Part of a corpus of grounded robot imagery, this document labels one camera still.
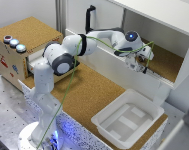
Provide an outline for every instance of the cable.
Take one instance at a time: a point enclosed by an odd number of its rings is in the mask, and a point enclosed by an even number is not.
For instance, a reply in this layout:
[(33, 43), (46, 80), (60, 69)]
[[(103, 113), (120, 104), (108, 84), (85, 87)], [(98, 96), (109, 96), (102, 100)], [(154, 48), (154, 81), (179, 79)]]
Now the cable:
[[(95, 39), (95, 40), (97, 40), (97, 41), (100, 41), (101, 43), (105, 44), (107, 47), (109, 47), (109, 48), (111, 48), (111, 49), (113, 49), (113, 50), (115, 50), (115, 51), (127, 53), (127, 51), (120, 51), (120, 50), (114, 49), (113, 47), (111, 47), (110, 45), (108, 45), (107, 43), (103, 42), (102, 40), (100, 40), (100, 39), (98, 39), (98, 38), (90, 37), (90, 36), (88, 36), (87, 38)], [(39, 145), (37, 146), (37, 149), (41, 146), (41, 143), (43, 142), (43, 139), (45, 138), (45, 135), (47, 134), (47, 131), (49, 130), (50, 126), (52, 125), (52, 122), (53, 122), (54, 119), (56, 118), (56, 116), (57, 116), (58, 112), (60, 111), (61, 107), (63, 106), (63, 103), (64, 103), (64, 101), (65, 101), (66, 95), (67, 95), (67, 93), (68, 93), (68, 91), (69, 91), (69, 89), (70, 89), (70, 85), (71, 85), (71, 83), (72, 83), (72, 80), (73, 80), (74, 74), (75, 74), (76, 63), (77, 63), (77, 55), (78, 55), (78, 50), (79, 50), (79, 46), (80, 46), (81, 42), (82, 42), (82, 39), (79, 41), (78, 46), (77, 46), (77, 54), (76, 54), (76, 56), (75, 56), (75, 64), (74, 64), (72, 76), (71, 76), (71, 78), (70, 78), (70, 82), (69, 82), (68, 87), (67, 87), (67, 89), (66, 89), (66, 92), (65, 92), (65, 94), (64, 94), (64, 97), (63, 97), (63, 100), (62, 100), (62, 102), (61, 102), (61, 105), (59, 106), (59, 108), (58, 108), (56, 114), (54, 115), (54, 117), (53, 117), (53, 119), (51, 120), (49, 126), (47, 127), (47, 130), (45, 131), (45, 133), (44, 133), (44, 135), (43, 135), (43, 137), (42, 137), (42, 139), (41, 139)], [(145, 44), (145, 45), (142, 46), (141, 48), (138, 48), (138, 49), (132, 50), (132, 51), (128, 51), (128, 52), (137, 52), (137, 51), (141, 50), (142, 48), (144, 48), (144, 47), (146, 47), (146, 46), (148, 46), (148, 45), (150, 45), (150, 44), (152, 44), (152, 48), (151, 48), (150, 55), (149, 55), (149, 58), (148, 58), (148, 61), (147, 61), (147, 64), (146, 64), (146, 68), (147, 68), (148, 65), (149, 65), (149, 60), (150, 60), (151, 52), (152, 52), (152, 50), (153, 50), (153, 48), (154, 48), (154, 42), (153, 42), (153, 41), (151, 41), (151, 42)]]
[[(81, 41), (82, 41), (82, 39), (79, 41), (79, 44), (78, 44), (78, 46), (77, 46), (77, 54), (76, 54), (76, 56), (78, 55), (78, 50), (79, 50), (79, 46), (80, 46), (80, 44), (81, 44)], [(56, 114), (54, 115), (54, 117), (53, 117), (53, 119), (51, 120), (49, 126), (47, 127), (47, 130), (45, 131), (45, 133), (44, 133), (44, 135), (43, 135), (43, 138), (41, 139), (39, 145), (37, 146), (37, 149), (41, 146), (41, 143), (43, 142), (43, 139), (45, 138), (45, 135), (47, 134), (47, 131), (49, 130), (50, 126), (52, 125), (52, 122), (53, 122), (54, 119), (56, 118), (56, 116), (57, 116), (59, 110), (60, 110), (61, 107), (63, 106), (63, 103), (64, 103), (65, 98), (66, 98), (66, 95), (67, 95), (67, 93), (68, 93), (68, 91), (69, 91), (69, 89), (70, 89), (70, 85), (71, 85), (71, 82), (72, 82), (73, 77), (74, 77), (74, 74), (75, 74), (76, 64), (77, 64), (77, 57), (75, 57), (75, 64), (74, 64), (72, 76), (71, 76), (71, 78), (70, 78), (70, 82), (69, 82), (68, 87), (67, 87), (67, 89), (66, 89), (66, 92), (65, 92), (65, 95), (64, 95), (63, 100), (62, 100), (62, 102), (61, 102), (61, 105), (59, 106), (59, 108), (58, 108)]]

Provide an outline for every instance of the robotic arm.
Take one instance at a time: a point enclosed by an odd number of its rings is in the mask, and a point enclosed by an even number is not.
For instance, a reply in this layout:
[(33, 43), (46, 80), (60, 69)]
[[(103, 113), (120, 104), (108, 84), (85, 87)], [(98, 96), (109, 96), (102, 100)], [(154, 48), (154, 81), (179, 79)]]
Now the robotic arm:
[[(151, 60), (154, 56), (153, 53), (150, 55), (151, 48), (149, 46), (143, 47), (145, 44), (141, 41), (137, 32), (131, 31), (124, 34), (122, 29), (114, 28), (108, 30), (93, 30), (86, 36), (88, 38), (82, 35), (71, 35), (65, 37), (62, 44), (59, 44), (58, 42), (48, 43), (43, 53), (45, 61), (38, 63), (34, 67), (35, 87), (31, 89), (30, 96), (31, 99), (42, 109), (39, 116), (39, 123), (29, 137), (31, 145), (34, 147), (39, 145), (48, 125), (61, 105), (60, 102), (50, 94), (54, 88), (53, 74), (59, 76), (68, 72), (73, 66), (73, 57), (76, 54), (81, 56), (90, 55), (97, 48), (96, 39), (108, 38), (111, 41), (112, 47), (120, 50), (115, 51), (114, 54), (118, 57), (126, 57), (126, 65), (131, 70), (137, 72), (144, 70), (144, 66), (136, 61), (136, 57), (139, 56), (142, 59)], [(82, 42), (80, 43), (77, 53), (77, 46), (81, 39)], [(46, 134), (46, 139), (44, 140), (46, 142), (48, 141), (48, 143), (50, 140), (57, 140), (57, 144), (54, 149), (60, 149), (61, 145), (58, 142), (59, 140), (57, 138), (54, 139), (56, 131), (56, 121), (54, 120)]]

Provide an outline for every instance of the plastic tub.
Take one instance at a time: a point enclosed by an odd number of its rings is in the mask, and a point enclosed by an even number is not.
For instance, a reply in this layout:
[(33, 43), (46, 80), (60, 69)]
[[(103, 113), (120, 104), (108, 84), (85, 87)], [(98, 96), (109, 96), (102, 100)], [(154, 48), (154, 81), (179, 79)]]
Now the plastic tub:
[(129, 89), (92, 117), (99, 133), (120, 149), (131, 148), (164, 109)]

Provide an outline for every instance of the cork board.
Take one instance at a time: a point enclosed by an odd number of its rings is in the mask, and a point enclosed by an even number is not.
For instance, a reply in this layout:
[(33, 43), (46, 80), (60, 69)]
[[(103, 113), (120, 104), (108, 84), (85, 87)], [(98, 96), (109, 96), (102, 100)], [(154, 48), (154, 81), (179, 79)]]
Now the cork board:
[[(57, 82), (52, 91), (52, 95), (60, 101), (62, 101), (70, 77), (67, 76)], [(23, 82), (30, 88), (34, 87), (33, 76)], [(114, 150), (119, 150), (99, 134), (96, 126), (91, 122), (91, 118), (123, 92), (125, 89), (122, 87), (84, 64), (80, 64), (66, 96), (63, 110)], [(165, 114), (161, 116), (130, 150), (140, 149), (166, 119)]]
[(174, 83), (184, 58), (157, 45), (154, 46), (153, 53), (154, 58), (149, 63), (149, 69)]
[(34, 17), (0, 28), (0, 41), (2, 43), (6, 35), (11, 35), (14, 39), (18, 39), (21, 44), (26, 46), (27, 51), (33, 50), (59, 36), (63, 37), (60, 32)]

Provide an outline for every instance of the brown box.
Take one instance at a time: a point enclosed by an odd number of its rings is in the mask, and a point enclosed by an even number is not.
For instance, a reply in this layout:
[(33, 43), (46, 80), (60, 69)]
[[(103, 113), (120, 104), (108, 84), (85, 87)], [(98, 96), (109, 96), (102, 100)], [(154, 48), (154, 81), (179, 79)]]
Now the brown box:
[[(4, 44), (4, 36), (11, 35), (26, 46), (27, 51), (17, 53), (15, 49)], [(0, 74), (21, 90), (18, 79), (23, 81), (30, 76), (27, 70), (27, 57), (43, 48), (50, 41), (62, 42), (62, 33), (42, 23), (34, 17), (29, 17), (6, 27), (0, 28)]]

